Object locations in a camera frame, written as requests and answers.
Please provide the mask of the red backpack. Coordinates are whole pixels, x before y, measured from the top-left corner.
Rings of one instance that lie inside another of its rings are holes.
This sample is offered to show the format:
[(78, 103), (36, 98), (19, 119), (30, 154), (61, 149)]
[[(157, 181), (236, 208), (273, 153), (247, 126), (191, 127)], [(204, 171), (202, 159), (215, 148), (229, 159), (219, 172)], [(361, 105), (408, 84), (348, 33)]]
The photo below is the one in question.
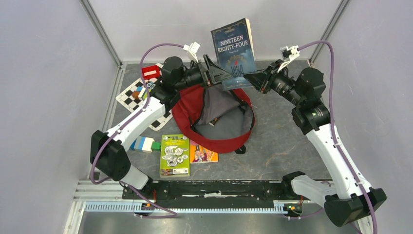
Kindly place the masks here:
[[(245, 143), (255, 125), (255, 115), (244, 90), (196, 85), (179, 94), (180, 99), (171, 111), (185, 136), (220, 154), (246, 153)], [(221, 119), (215, 126), (209, 125), (218, 117)]]

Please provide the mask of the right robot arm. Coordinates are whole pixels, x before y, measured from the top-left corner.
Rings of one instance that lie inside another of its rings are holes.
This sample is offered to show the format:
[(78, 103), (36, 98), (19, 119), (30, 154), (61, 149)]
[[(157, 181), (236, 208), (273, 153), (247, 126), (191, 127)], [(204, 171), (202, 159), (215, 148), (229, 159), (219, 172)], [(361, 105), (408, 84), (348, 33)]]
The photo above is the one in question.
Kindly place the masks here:
[(293, 172), (282, 178), (284, 197), (294, 199), (301, 195), (310, 199), (322, 206), (338, 227), (370, 216), (384, 203), (385, 192), (365, 180), (341, 143), (331, 113), (321, 101), (326, 88), (321, 71), (307, 67), (298, 78), (290, 78), (278, 60), (244, 78), (261, 93), (275, 91), (293, 104), (294, 123), (313, 144), (334, 183), (328, 187), (303, 172)]

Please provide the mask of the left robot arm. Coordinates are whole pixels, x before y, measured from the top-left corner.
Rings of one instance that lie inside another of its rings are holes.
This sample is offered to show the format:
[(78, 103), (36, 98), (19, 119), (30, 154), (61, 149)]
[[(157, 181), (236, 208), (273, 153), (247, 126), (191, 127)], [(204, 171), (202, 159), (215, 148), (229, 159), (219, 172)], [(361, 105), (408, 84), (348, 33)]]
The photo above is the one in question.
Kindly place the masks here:
[(208, 55), (204, 62), (192, 62), (189, 67), (180, 57), (167, 58), (161, 67), (161, 75), (154, 83), (144, 104), (139, 106), (115, 127), (91, 136), (90, 163), (109, 179), (134, 187), (140, 198), (152, 195), (151, 178), (131, 165), (127, 151), (132, 143), (154, 121), (170, 111), (180, 100), (180, 91), (192, 87), (211, 87), (232, 78), (232, 74), (215, 64)]

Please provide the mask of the blue nineteen eighty-four book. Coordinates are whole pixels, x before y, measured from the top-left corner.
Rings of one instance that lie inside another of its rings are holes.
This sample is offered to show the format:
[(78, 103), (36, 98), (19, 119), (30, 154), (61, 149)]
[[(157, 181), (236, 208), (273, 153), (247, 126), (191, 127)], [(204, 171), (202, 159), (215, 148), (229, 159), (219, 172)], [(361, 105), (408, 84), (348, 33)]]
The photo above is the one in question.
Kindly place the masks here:
[(223, 89), (251, 87), (252, 84), (243, 77), (257, 71), (249, 19), (214, 29), (211, 35), (219, 66), (233, 75), (222, 82)]

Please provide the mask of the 169-storey treehouse book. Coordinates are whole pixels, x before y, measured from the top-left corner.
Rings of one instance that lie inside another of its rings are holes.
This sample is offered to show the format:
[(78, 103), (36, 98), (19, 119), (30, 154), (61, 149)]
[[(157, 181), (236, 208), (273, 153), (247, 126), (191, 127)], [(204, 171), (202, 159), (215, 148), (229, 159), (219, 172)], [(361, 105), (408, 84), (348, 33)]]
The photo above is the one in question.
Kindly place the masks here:
[(215, 126), (216, 123), (217, 123), (220, 119), (221, 119), (221, 117), (215, 118), (214, 120), (212, 120), (212, 121), (209, 122), (209, 125)]

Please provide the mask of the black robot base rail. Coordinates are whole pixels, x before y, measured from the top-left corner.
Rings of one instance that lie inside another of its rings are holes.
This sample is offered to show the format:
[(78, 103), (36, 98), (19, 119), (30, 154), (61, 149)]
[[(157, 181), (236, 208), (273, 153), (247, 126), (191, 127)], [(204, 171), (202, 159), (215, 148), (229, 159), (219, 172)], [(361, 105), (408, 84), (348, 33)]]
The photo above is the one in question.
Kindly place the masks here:
[(308, 201), (281, 180), (158, 180), (138, 192), (123, 186), (124, 200), (140, 195), (168, 209), (271, 208), (274, 201)]

